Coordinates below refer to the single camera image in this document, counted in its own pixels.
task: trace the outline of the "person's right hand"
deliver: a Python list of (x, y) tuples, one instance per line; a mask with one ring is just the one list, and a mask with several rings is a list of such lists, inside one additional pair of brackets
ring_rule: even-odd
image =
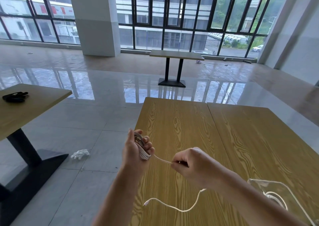
[(199, 188), (215, 190), (222, 186), (222, 180), (231, 172), (198, 147), (176, 153), (171, 166)]

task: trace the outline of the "floor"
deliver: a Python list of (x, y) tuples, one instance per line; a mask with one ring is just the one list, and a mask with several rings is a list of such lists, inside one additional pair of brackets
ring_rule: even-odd
[[(171, 78), (178, 60), (172, 59)], [(158, 86), (163, 58), (78, 50), (0, 45), (0, 88), (28, 83), (73, 94), (22, 129), (36, 149), (90, 156), (66, 159), (12, 225), (90, 225), (116, 172), (128, 128), (146, 97), (268, 107), (319, 153), (319, 93), (281, 71), (258, 64), (184, 61), (186, 88)], [(0, 142), (0, 183), (25, 163), (7, 140)]]

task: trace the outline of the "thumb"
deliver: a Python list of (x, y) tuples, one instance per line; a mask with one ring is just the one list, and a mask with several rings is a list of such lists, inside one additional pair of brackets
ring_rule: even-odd
[(129, 133), (127, 134), (126, 142), (132, 141), (134, 142), (134, 132), (132, 129), (129, 129)]
[(171, 167), (176, 170), (178, 173), (180, 173), (182, 176), (185, 176), (187, 169), (189, 169), (187, 166), (178, 163), (178, 162), (172, 162)]

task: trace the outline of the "clear plastic container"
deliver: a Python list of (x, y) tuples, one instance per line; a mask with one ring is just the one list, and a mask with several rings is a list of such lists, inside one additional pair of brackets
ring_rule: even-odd
[(292, 191), (285, 184), (276, 181), (265, 181), (249, 179), (248, 184), (252, 185), (259, 192), (263, 193), (270, 200), (274, 201), (288, 212), (294, 214), (307, 225), (318, 226), (309, 217), (305, 209), (301, 206)]

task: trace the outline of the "forearm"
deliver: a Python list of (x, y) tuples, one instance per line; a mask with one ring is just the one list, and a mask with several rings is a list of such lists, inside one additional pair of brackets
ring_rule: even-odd
[(93, 226), (127, 226), (132, 217), (138, 182), (139, 178), (134, 176), (130, 169), (121, 168)]
[(229, 172), (222, 184), (219, 192), (239, 211), (250, 226), (305, 225), (234, 172)]

